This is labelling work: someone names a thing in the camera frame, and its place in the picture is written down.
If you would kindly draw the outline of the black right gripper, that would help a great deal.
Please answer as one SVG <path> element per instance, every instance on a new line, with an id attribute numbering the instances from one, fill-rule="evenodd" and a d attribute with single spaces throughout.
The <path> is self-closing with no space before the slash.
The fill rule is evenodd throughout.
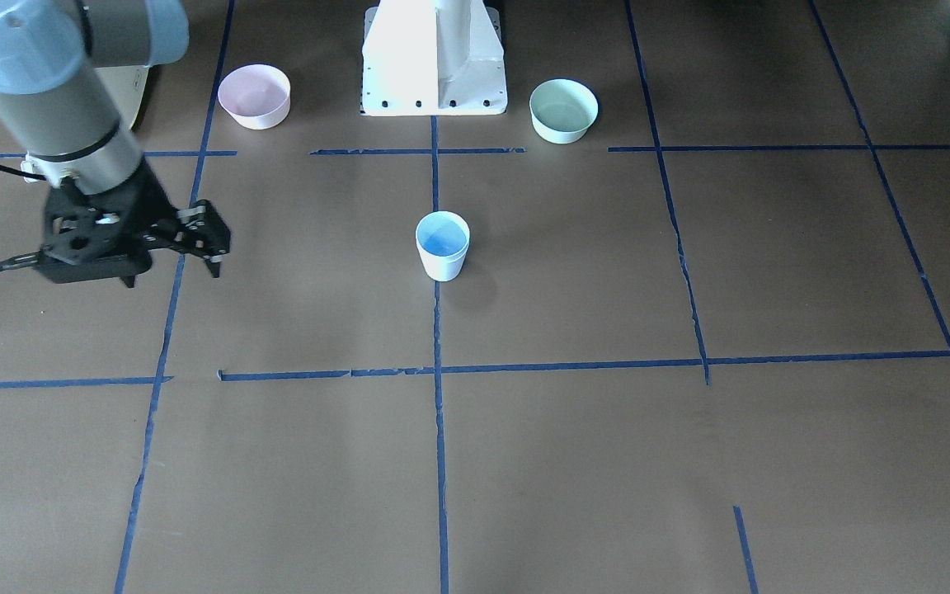
<path id="1" fill-rule="evenodd" d="M 43 234 L 34 263 L 56 285 L 117 278 L 134 289 L 153 266 L 152 252 L 168 249 L 200 259 L 221 277 L 233 233 L 208 200 L 180 210 L 147 161 L 120 185 L 87 195 L 71 177 L 49 189 Z"/>

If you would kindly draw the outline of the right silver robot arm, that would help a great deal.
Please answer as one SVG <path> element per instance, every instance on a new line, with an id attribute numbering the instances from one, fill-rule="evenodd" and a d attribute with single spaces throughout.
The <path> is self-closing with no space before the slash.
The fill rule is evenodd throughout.
<path id="1" fill-rule="evenodd" d="M 0 1 L 0 121 L 31 165 L 16 174 L 49 185 L 38 251 L 0 273 L 132 287 L 166 249 L 221 275 L 229 227 L 207 200 L 169 201 L 97 72 L 175 63 L 189 39 L 180 1 Z"/>

